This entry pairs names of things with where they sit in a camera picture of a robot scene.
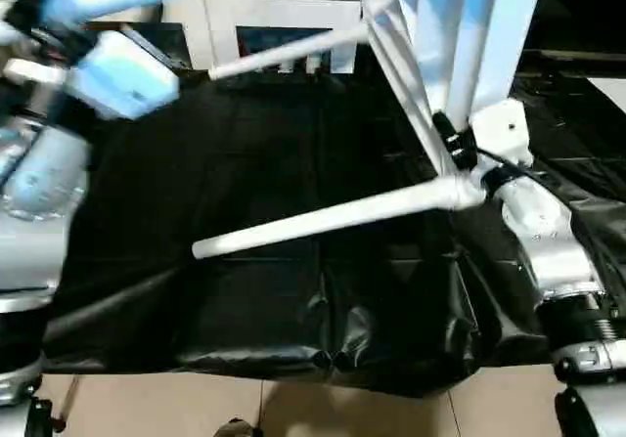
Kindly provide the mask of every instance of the tiled floor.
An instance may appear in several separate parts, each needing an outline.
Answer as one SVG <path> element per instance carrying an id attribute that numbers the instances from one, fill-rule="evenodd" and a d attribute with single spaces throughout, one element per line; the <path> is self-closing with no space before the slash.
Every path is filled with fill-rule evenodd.
<path id="1" fill-rule="evenodd" d="M 71 382 L 49 375 L 57 407 Z M 67 437 L 211 437 L 232 417 L 267 437 L 559 437 L 549 367 L 490 369 L 410 400 L 348 388 L 190 373 L 84 376 Z"/>

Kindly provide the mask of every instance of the robotic arm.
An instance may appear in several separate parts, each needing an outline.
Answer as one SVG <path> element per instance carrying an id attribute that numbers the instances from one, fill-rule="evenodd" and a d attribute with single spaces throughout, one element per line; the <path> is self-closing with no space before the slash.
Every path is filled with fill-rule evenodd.
<path id="1" fill-rule="evenodd" d="M 0 432 L 50 435 L 40 382 L 46 309 L 67 227 L 86 191 L 89 143 L 68 102 L 103 118 L 136 119 L 178 96 L 175 74 L 133 35 L 98 38 L 80 24 L 159 0 L 17 0 L 0 40 L 40 45 L 39 60 L 9 61 L 0 100 Z M 216 256 L 432 208 L 459 210 L 490 196 L 519 241 L 549 337 L 568 437 L 626 435 L 626 330 L 597 260 L 574 230 L 569 204 L 526 168 L 523 105 L 508 99 L 536 0 L 364 0 L 362 22 L 209 72 L 224 78 L 345 42 L 369 43 L 439 177 L 411 188 L 252 227 L 194 244 Z"/>

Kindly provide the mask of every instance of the black plastic sheet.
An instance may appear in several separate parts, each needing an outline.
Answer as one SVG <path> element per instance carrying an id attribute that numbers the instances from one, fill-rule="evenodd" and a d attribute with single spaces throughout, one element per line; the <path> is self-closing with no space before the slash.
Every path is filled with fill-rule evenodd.
<path id="1" fill-rule="evenodd" d="M 378 69 L 360 70 L 206 82 L 141 121 L 105 124 L 47 371 L 199 371 L 421 396 L 483 365 L 546 361 L 536 293 L 495 203 L 193 260 L 195 240 L 434 175 Z M 585 80 L 520 80 L 515 93 L 538 168 L 626 261 L 626 117 Z"/>

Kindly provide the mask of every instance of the black cable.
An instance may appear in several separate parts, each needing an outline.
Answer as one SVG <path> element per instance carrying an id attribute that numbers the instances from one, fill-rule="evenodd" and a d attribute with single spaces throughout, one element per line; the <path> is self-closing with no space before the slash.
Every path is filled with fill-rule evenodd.
<path id="1" fill-rule="evenodd" d="M 528 168 L 524 168 L 521 165 L 517 165 L 517 164 L 513 163 L 512 161 L 510 161 L 509 159 L 504 158 L 504 157 L 499 156 L 499 155 L 495 155 L 494 153 L 491 153 L 490 151 L 486 151 L 485 149 L 476 148 L 476 151 L 478 153 L 481 153 L 481 154 L 485 155 L 485 156 L 488 156 L 489 158 L 491 158 L 492 160 L 497 161 L 498 163 L 503 164 L 508 169 L 510 169 L 512 172 L 518 173 L 519 175 L 525 176 L 526 178 L 530 178 L 532 181 L 534 181 L 535 183 L 540 185 L 542 188 L 544 188 L 546 191 L 548 191 L 551 195 L 556 197 L 559 200 L 559 202 L 561 202 L 565 207 L 567 207 L 572 213 L 574 213 L 576 211 L 576 209 L 574 208 L 574 206 L 571 204 L 571 202 L 569 200 L 567 200 L 565 197 L 561 196 L 555 190 L 550 188 L 546 184 L 546 182 L 544 182 L 532 170 L 530 170 Z"/>

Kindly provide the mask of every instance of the black clamp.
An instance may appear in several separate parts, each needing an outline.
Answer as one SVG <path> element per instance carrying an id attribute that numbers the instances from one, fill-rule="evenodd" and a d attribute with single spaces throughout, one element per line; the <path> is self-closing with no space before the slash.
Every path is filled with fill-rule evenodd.
<path id="1" fill-rule="evenodd" d="M 457 132 L 448 116 L 441 111 L 432 116 L 432 124 L 439 132 L 443 144 L 452 156 L 457 168 L 471 170 L 478 164 L 476 140 L 470 127 L 464 132 Z"/>

